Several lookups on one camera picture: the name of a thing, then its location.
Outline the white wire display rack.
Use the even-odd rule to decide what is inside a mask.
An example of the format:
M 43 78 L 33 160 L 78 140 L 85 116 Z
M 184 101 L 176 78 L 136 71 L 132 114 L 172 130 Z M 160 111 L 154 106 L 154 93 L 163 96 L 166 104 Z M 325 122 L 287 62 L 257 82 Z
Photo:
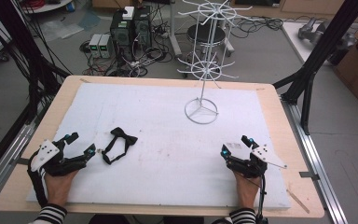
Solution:
M 200 56 L 200 52 L 195 51 L 195 49 L 200 49 L 199 45 L 193 45 L 192 51 L 195 51 L 193 56 L 190 59 L 179 60 L 180 63 L 186 66 L 186 70 L 180 70 L 180 73 L 192 75 L 202 83 L 200 96 L 190 100 L 185 105 L 186 117 L 197 124 L 210 124 L 218 118 L 219 111 L 217 105 L 204 96 L 204 90 L 209 81 L 219 88 L 217 84 L 218 78 L 233 78 L 233 76 L 223 73 L 224 68 L 232 65 L 232 63 L 225 63 L 224 57 L 232 53 L 232 50 L 228 47 L 230 32 L 235 26 L 234 21 L 244 17 L 238 14 L 237 8 L 230 6 L 229 0 L 223 3 L 215 3 L 210 0 L 205 0 L 204 3 L 200 4 L 186 0 L 183 0 L 183 2 L 197 7 L 196 10 L 186 13 L 186 15 L 197 15 L 196 24 L 211 25 L 212 34 L 209 38 L 210 44 L 206 57 Z M 226 33 L 226 38 L 221 45 L 212 48 L 216 27 L 220 27 Z

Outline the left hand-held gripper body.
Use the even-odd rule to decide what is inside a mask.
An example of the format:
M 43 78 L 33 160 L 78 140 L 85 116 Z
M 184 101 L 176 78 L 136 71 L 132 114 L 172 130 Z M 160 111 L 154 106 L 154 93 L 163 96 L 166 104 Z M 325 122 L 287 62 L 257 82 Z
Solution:
M 44 170 L 52 176 L 64 176 L 85 168 L 87 164 L 85 156 L 77 156 L 72 159 L 63 156 L 66 143 L 66 140 L 57 142 L 45 140 L 31 159 L 30 170 L 38 173 Z

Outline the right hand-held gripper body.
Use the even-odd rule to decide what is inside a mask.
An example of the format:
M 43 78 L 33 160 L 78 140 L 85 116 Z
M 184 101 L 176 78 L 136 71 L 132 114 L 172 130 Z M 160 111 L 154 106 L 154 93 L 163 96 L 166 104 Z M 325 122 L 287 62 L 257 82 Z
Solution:
M 227 150 L 227 168 L 242 174 L 246 178 L 256 178 L 262 176 L 268 169 L 268 165 L 286 169 L 287 164 L 267 146 L 259 146 L 258 144 L 251 144 L 250 158 L 242 160 L 231 155 Z

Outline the thin wooden stick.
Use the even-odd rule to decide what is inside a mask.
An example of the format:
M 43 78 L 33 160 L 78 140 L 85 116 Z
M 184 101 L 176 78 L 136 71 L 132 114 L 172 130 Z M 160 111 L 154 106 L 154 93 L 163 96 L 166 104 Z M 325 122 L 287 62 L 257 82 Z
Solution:
M 290 190 L 290 189 L 287 189 L 286 190 L 287 193 L 293 198 L 293 200 L 307 213 L 309 214 L 310 213 L 310 210 L 309 208 L 303 204 L 300 199 Z

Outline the black bow tie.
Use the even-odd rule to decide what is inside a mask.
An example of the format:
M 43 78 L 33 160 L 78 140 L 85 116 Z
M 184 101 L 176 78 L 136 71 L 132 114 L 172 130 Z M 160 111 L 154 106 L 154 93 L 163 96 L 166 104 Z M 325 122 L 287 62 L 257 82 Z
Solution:
M 126 134 L 120 127 L 116 127 L 110 133 L 113 139 L 102 152 L 103 160 L 109 165 L 123 158 L 138 140 L 137 137 Z

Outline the round white table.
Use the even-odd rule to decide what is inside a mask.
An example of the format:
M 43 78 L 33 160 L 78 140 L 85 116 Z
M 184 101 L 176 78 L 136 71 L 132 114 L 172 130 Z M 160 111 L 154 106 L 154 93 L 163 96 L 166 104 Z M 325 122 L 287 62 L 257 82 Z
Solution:
M 58 8 L 66 7 L 67 5 L 72 4 L 72 3 L 73 3 L 73 0 L 60 0 L 59 3 L 53 3 L 53 4 L 45 3 L 43 6 L 37 6 L 37 7 L 31 7 L 30 5 L 24 4 L 21 7 L 21 9 L 26 14 L 35 14 L 35 13 L 48 12 L 48 11 L 55 10 Z

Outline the black round stool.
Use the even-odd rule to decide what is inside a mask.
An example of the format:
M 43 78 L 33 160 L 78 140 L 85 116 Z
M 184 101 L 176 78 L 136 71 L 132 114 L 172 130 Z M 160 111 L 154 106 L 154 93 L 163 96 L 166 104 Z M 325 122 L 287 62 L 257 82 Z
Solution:
M 195 51 L 200 52 L 200 56 L 206 57 L 207 50 L 210 44 L 210 35 L 212 34 L 211 25 L 201 25 L 194 24 L 187 29 L 186 36 L 193 45 L 199 45 L 200 49 L 195 49 Z M 226 33 L 220 28 L 216 27 L 214 30 L 214 38 L 212 43 L 212 48 L 221 45 L 226 38 Z M 189 53 L 189 56 L 193 56 L 195 51 Z

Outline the grey stand leg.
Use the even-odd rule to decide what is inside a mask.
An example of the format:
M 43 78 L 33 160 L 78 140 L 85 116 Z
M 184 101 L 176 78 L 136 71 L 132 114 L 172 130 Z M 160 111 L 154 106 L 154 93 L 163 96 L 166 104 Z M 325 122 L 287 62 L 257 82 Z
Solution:
M 170 31 L 169 31 L 169 39 L 172 45 L 172 50 L 174 53 L 175 58 L 181 58 L 182 57 L 182 51 L 180 49 L 179 43 L 177 41 L 176 35 L 175 35 L 175 0 L 169 0 L 170 4 Z

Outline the wooden table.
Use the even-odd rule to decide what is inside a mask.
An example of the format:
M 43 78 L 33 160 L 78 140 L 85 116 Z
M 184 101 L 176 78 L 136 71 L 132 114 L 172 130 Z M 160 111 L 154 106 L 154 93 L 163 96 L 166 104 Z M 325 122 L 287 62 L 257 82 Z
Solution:
M 195 80 L 188 79 L 159 79 L 133 77 L 87 77 L 70 76 L 62 84 L 56 98 L 53 100 L 46 115 L 36 128 L 29 144 L 25 147 L 21 159 L 31 156 L 32 148 L 44 137 L 51 137 L 58 129 L 64 113 L 75 99 L 76 91 L 84 83 L 119 84 L 147 87 L 194 87 Z M 274 149 L 280 157 L 288 162 L 289 168 L 282 173 L 284 178 L 284 194 L 289 197 L 291 207 L 288 209 L 266 209 L 267 217 L 286 218 L 321 218 L 324 209 L 317 190 L 310 178 L 302 178 L 299 172 L 307 172 L 308 168 L 301 154 L 294 132 L 286 117 L 278 93 L 270 84 L 223 82 L 218 85 L 229 90 L 255 91 L 260 101 L 268 136 Z M 28 202 L 25 196 L 32 188 L 31 180 L 26 174 L 27 167 L 16 163 L 6 184 L 0 191 L 0 212 L 36 212 L 40 209 L 37 202 Z M 305 204 L 310 213 L 307 214 L 287 193 L 290 189 Z M 229 207 L 190 206 L 190 205 L 115 205 L 112 203 L 70 203 L 67 209 L 72 213 L 122 213 L 133 215 L 165 215 L 165 216 L 206 216 L 218 217 L 228 214 Z

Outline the grey power supply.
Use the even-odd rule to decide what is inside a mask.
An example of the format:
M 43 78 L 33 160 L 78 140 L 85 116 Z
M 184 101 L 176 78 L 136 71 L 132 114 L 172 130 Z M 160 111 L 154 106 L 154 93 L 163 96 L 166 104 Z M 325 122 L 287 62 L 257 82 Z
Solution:
M 102 58 L 110 58 L 112 54 L 112 43 L 110 35 L 102 35 L 99 42 L 99 50 Z
M 89 42 L 89 49 L 93 58 L 100 58 L 101 52 L 99 50 L 100 34 L 94 34 Z

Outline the person's left hand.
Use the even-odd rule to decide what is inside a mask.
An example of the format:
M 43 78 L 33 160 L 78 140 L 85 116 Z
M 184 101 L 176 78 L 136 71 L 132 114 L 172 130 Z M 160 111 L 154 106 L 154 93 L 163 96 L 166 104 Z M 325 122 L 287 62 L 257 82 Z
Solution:
M 72 182 L 76 175 L 77 171 L 64 176 L 46 174 L 45 183 L 48 190 L 48 203 L 64 207 L 67 203 Z

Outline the white box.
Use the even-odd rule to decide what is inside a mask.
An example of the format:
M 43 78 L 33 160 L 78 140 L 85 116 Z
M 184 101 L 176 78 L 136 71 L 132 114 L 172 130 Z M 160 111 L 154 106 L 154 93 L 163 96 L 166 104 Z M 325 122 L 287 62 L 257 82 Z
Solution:
M 134 15 L 134 7 L 124 7 L 122 19 L 125 21 L 131 21 Z

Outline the person's right hand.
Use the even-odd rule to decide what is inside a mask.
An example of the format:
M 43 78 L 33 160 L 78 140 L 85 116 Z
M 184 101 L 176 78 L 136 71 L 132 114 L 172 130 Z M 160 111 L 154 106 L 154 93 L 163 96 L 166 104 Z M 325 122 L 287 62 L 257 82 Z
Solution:
M 235 172 L 236 189 L 240 208 L 255 207 L 255 197 L 260 187 L 261 178 L 245 178 L 242 174 Z

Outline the black computer tower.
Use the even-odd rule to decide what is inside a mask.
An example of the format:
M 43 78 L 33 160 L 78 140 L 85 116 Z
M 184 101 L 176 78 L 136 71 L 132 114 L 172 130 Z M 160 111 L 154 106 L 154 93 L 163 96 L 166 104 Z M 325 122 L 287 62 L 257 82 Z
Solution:
M 115 52 L 118 57 L 124 56 L 127 61 L 133 59 L 131 45 L 133 43 L 133 21 L 123 19 L 123 10 L 114 13 L 110 25 Z
M 133 17 L 134 41 L 140 49 L 148 49 L 151 47 L 150 13 L 150 6 L 137 7 L 135 9 Z

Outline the aluminium rail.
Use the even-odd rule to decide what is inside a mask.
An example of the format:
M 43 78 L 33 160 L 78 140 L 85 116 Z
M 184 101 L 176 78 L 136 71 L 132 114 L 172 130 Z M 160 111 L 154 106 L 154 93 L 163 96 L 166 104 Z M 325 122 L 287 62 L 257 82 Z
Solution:
M 318 174 L 320 177 L 320 180 L 312 182 L 321 199 L 324 211 L 329 216 L 332 224 L 349 224 L 333 186 L 331 185 L 327 172 L 324 169 L 317 148 L 314 145 L 311 136 L 306 134 L 300 125 L 300 110 L 296 105 L 289 105 L 285 101 L 282 101 L 282 107 L 292 126 L 300 151 L 308 167 L 308 172 Z
M 36 127 L 37 124 L 35 122 L 24 124 L 10 135 L 4 143 L 4 151 L 0 153 L 0 185 L 16 165 L 21 153 L 34 135 Z

